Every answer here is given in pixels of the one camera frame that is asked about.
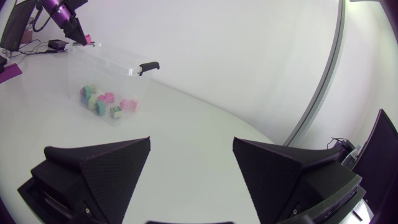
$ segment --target green toy block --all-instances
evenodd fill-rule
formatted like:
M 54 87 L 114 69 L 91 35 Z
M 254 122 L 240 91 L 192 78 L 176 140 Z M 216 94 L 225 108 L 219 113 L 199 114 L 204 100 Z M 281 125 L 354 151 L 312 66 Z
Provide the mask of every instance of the green toy block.
M 97 101 L 97 98 L 95 96 L 91 96 L 90 99 L 88 99 L 88 109 L 94 110 L 96 101 Z
M 122 116 L 122 108 L 120 106 L 112 106 L 111 107 L 111 116 L 113 118 L 120 118 Z
M 105 114 L 105 104 L 101 100 L 95 102 L 95 111 L 100 116 Z
M 83 96 L 86 98 L 86 100 L 90 99 L 91 88 L 89 86 L 83 86 Z
M 97 84 L 91 84 L 90 89 L 92 93 L 97 93 L 98 92 L 98 85 Z

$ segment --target clear plastic storage box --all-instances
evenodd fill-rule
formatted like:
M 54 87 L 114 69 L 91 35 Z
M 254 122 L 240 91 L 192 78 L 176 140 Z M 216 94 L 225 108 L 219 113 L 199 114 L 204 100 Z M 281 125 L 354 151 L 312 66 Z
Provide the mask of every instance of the clear plastic storage box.
M 68 44 L 69 94 L 73 101 L 117 126 L 141 103 L 159 63 L 102 44 Z

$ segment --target purple stand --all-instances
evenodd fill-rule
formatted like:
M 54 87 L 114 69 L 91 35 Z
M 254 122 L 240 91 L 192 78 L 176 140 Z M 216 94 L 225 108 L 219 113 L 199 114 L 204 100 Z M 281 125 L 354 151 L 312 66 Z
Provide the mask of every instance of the purple stand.
M 10 78 L 16 77 L 22 74 L 16 63 L 10 64 L 4 67 L 4 71 L 0 73 L 0 83 L 7 81 Z

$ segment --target pink object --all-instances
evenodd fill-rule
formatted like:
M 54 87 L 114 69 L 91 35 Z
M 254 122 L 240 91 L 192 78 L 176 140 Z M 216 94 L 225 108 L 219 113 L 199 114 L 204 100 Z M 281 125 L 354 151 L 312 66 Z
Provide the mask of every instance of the pink object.
M 104 101 L 105 100 L 105 96 L 104 95 L 97 96 L 97 100 Z
M 130 108 L 130 101 L 126 99 L 120 101 L 120 108 L 122 108 L 122 110 L 128 110 Z
M 114 102 L 114 95 L 113 93 L 105 93 L 105 99 L 103 100 L 104 103 L 113 103 Z
M 91 37 L 89 34 L 85 35 L 87 44 L 91 43 Z
M 130 100 L 130 109 L 132 109 L 133 111 L 137 111 L 138 106 L 139 106 L 138 101 Z
M 21 44 L 28 44 L 32 41 L 33 31 L 25 30 L 24 35 L 22 36 Z

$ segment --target toy block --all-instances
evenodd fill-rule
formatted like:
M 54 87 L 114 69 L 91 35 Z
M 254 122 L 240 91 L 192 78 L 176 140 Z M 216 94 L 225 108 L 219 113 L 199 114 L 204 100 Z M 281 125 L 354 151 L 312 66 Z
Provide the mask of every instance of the toy block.
M 90 99 L 88 99 L 88 109 L 94 110 L 96 101 L 97 99 L 95 98 L 95 96 L 91 96 Z
M 105 114 L 105 104 L 101 100 L 95 102 L 95 111 L 100 116 Z
M 133 111 L 137 111 L 138 110 L 138 101 L 137 100 L 130 100 L 130 109 Z
M 97 100 L 104 101 L 104 99 L 105 99 L 105 96 L 104 96 L 104 95 L 97 96 Z
M 84 105 L 88 104 L 88 100 L 85 98 L 85 96 L 80 96 L 80 102 L 83 103 Z
M 103 100 L 104 103 L 113 103 L 114 102 L 114 95 L 113 93 L 105 93 L 105 99 Z
M 90 89 L 92 93 L 97 93 L 98 92 L 98 85 L 97 84 L 91 84 Z
M 91 88 L 89 86 L 83 86 L 83 94 L 82 96 L 84 96 L 86 98 L 86 100 L 90 99 L 91 97 Z
M 130 108 L 130 101 L 123 99 L 122 101 L 120 101 L 119 105 L 122 108 L 122 110 L 128 110 Z
M 111 116 L 113 118 L 120 118 L 122 116 L 122 108 L 120 106 L 112 106 L 111 107 Z

